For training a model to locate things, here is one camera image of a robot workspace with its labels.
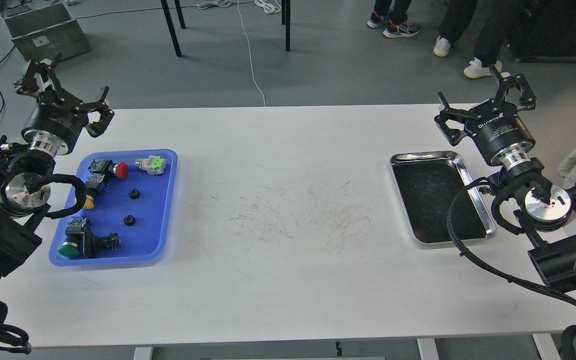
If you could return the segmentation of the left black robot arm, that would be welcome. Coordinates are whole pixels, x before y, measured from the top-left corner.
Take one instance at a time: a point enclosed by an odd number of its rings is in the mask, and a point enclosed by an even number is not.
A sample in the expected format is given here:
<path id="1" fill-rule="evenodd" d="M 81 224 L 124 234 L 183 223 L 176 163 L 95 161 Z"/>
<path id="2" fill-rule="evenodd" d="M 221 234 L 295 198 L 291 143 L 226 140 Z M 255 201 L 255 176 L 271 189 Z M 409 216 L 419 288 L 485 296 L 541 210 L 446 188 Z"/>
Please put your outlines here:
<path id="1" fill-rule="evenodd" d="M 73 152 L 83 130 L 100 137 L 114 118 L 107 86 L 93 102 L 62 87 L 55 73 L 61 57 L 29 60 L 14 84 L 17 94 L 34 98 L 36 105 L 22 129 L 23 143 L 0 138 L 0 280 L 40 246 L 35 231 L 43 219 L 61 219 L 83 208 L 84 183 L 75 175 L 54 173 L 55 157 Z M 5 323 L 8 312 L 0 301 L 0 351 L 29 354 L 29 335 Z"/>

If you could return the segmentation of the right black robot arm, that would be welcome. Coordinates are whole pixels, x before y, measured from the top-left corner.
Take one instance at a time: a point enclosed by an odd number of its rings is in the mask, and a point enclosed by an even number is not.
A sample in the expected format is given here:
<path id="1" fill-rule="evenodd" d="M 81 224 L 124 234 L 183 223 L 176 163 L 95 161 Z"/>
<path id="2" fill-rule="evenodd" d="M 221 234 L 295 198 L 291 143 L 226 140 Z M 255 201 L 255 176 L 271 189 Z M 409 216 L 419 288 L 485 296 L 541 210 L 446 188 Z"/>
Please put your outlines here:
<path id="1" fill-rule="evenodd" d="M 488 166 L 501 167 L 489 177 L 476 178 L 455 196 L 482 188 L 494 198 L 494 221 L 514 235 L 524 234 L 533 249 L 529 258 L 542 283 L 522 279 L 494 268 L 475 255 L 454 230 L 455 201 L 446 215 L 446 228 L 460 255 L 481 269 L 520 287 L 576 307 L 576 184 L 569 189 L 555 186 L 543 176 L 544 166 L 528 153 L 535 139 L 524 125 L 520 111 L 535 109 L 537 97 L 523 74 L 489 69 L 498 83 L 494 97 L 471 109 L 457 109 L 438 92 L 441 110 L 435 123 L 450 145 L 469 137 Z M 563 330 L 560 351 L 563 360 L 575 360 L 576 325 Z"/>

